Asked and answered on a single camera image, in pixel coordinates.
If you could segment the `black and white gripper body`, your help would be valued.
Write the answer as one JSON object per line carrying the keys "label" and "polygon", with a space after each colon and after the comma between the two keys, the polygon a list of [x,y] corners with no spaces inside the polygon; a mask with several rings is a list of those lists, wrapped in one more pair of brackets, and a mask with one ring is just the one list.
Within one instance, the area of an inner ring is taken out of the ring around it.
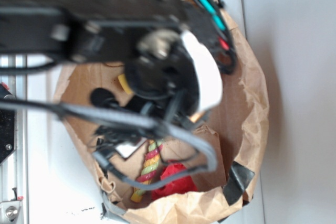
{"label": "black and white gripper body", "polygon": [[134,94],[164,100],[184,93],[180,110],[187,115],[220,104],[223,82],[210,51],[189,30],[178,34],[159,29],[140,39],[139,56],[126,63],[124,73]]}

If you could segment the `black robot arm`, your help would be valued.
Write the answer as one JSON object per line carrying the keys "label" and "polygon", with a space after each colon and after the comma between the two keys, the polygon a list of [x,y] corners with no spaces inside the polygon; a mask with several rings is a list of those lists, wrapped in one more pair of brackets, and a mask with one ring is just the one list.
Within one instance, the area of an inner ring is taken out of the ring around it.
{"label": "black robot arm", "polygon": [[119,62],[135,97],[155,115],[189,116],[222,100],[219,20],[184,0],[1,0],[1,54],[50,60],[1,67],[1,74]]}

